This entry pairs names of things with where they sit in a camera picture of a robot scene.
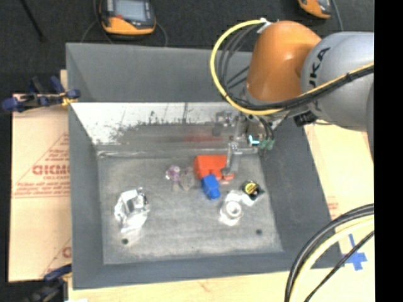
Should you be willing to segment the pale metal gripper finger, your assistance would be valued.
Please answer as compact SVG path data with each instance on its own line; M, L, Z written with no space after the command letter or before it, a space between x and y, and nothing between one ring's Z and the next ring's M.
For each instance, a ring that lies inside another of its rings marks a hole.
M239 144L230 142L227 147L227 156L224 168L221 169L223 174L236 173L239 169Z
M219 112L215 115L215 121L212 126L212 136L229 136L233 133L234 127L235 123L233 114L228 111Z

